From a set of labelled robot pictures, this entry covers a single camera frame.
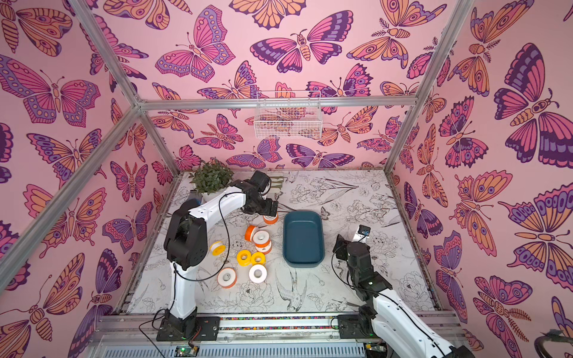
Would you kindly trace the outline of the teal plastic storage box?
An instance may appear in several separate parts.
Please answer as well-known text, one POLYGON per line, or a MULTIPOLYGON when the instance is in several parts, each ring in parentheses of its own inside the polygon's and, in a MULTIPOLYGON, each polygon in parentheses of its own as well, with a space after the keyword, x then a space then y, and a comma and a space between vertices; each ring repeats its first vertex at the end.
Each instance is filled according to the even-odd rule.
POLYGON ((284 218, 283 258, 288 266, 317 267, 325 258, 321 216, 313 211, 294 211, 284 218))

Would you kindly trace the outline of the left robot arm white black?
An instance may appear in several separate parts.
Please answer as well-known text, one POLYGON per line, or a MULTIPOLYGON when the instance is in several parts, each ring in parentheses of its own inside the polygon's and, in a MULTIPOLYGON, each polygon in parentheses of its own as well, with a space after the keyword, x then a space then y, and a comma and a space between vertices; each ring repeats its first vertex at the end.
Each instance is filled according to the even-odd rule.
POLYGON ((194 334, 198 314, 195 285, 200 282, 196 271, 207 256, 208 231, 235 210, 274 216, 278 202, 267 198, 271 186, 272 179, 256 171, 250 179, 232 182, 210 201, 202 204, 200 198, 190 199, 172 214, 164 241, 173 277, 172 303, 161 323, 164 331, 173 329, 182 337, 194 334))

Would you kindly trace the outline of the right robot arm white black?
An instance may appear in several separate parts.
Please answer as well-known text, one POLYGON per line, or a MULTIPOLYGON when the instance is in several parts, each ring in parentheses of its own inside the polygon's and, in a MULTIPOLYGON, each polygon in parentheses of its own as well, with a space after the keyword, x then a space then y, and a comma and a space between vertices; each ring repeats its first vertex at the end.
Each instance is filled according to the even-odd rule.
POLYGON ((346 262, 348 277, 342 283, 364 302, 359 308, 361 329, 384 341, 399 357, 473 357, 466 347, 433 331, 399 296, 392 284, 374 270, 366 238, 346 240, 338 235, 332 258, 346 262))

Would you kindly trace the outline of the yellow tape roll left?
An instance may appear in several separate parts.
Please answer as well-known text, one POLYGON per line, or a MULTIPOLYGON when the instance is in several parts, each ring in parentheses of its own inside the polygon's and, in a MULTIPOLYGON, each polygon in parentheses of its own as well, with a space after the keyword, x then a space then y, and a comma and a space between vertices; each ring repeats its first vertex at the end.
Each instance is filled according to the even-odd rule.
POLYGON ((240 266, 250 266, 252 264, 252 253, 249 250, 241 250, 237 253, 237 263, 240 266))

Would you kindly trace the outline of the yellow tape roll right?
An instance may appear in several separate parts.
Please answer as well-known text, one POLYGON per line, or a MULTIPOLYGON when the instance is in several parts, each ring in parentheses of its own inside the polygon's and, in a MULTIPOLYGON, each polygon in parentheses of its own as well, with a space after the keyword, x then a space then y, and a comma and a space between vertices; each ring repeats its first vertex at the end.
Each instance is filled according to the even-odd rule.
POLYGON ((252 265, 265 265, 267 261, 266 255, 262 252, 255 252, 251 255, 251 264, 252 265))

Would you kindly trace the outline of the small yellow white tape roll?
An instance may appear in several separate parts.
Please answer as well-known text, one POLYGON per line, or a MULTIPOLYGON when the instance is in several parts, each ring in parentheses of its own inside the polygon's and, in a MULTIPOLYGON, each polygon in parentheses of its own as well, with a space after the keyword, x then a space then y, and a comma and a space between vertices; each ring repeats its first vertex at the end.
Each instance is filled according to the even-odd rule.
POLYGON ((226 250, 226 246, 225 244, 223 244, 221 241, 217 241, 214 242, 211 246, 210 246, 210 253, 212 253, 213 256, 217 257, 219 255, 221 255, 222 253, 224 253, 226 250))

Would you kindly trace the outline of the white tape roll front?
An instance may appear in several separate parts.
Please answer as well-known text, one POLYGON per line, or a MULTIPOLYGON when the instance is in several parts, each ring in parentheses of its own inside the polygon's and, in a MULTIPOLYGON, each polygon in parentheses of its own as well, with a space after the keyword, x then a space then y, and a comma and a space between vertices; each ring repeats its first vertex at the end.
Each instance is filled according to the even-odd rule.
POLYGON ((253 265, 249 270, 249 280, 252 283, 263 283, 267 276, 267 268, 262 264, 253 265))

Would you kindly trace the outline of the orange rim white tape roll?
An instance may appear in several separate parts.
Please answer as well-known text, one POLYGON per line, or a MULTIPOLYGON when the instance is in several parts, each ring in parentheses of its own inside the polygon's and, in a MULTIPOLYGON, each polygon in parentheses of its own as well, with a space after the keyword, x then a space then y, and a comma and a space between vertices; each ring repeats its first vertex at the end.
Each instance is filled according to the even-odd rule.
POLYGON ((230 289, 237 283, 237 273, 231 268, 223 268, 217 275, 217 283, 223 289, 230 289))

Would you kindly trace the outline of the folded green white cloth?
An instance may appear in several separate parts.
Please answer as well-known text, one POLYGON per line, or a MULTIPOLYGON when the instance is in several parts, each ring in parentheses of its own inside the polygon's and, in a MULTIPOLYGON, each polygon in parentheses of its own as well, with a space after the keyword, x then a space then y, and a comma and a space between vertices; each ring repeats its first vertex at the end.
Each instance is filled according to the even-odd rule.
POLYGON ((271 175, 270 179, 271 179, 270 191, 280 192, 282 191, 284 183, 287 178, 284 175, 271 175))

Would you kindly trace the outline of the potted green plant white pot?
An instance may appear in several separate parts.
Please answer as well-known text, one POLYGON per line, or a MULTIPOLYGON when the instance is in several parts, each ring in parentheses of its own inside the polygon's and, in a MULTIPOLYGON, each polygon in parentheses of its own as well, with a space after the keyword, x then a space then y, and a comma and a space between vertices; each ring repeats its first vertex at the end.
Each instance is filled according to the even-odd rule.
POLYGON ((205 201, 210 201, 228 187, 233 177, 234 173, 230 168, 216 158, 212 158, 194 172, 192 183, 197 193, 205 201))

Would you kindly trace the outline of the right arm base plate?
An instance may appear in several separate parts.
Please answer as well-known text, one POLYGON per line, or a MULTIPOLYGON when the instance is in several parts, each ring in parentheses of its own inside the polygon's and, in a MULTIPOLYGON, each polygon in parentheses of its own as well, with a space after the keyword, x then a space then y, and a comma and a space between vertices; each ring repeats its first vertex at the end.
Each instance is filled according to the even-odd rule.
POLYGON ((378 339, 370 321, 357 313, 338 315, 337 327, 341 339, 378 339))

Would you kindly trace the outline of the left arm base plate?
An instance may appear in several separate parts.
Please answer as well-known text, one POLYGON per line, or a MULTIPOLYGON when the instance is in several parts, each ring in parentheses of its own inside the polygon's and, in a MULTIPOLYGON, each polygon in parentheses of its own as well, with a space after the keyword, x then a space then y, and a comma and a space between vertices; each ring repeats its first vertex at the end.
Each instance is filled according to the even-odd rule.
POLYGON ((220 322, 219 316, 191 316, 185 320, 169 316, 162 320, 156 340, 158 342, 216 341, 220 322))

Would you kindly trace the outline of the aluminium front rail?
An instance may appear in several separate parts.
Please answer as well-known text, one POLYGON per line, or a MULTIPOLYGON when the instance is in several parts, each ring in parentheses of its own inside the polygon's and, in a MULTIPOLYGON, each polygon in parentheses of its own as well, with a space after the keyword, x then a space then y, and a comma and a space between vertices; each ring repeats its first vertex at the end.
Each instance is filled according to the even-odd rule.
POLYGON ((207 314, 216 341, 158 342, 152 316, 107 316, 85 357, 398 357, 380 338, 341 339, 337 316, 355 313, 207 314))

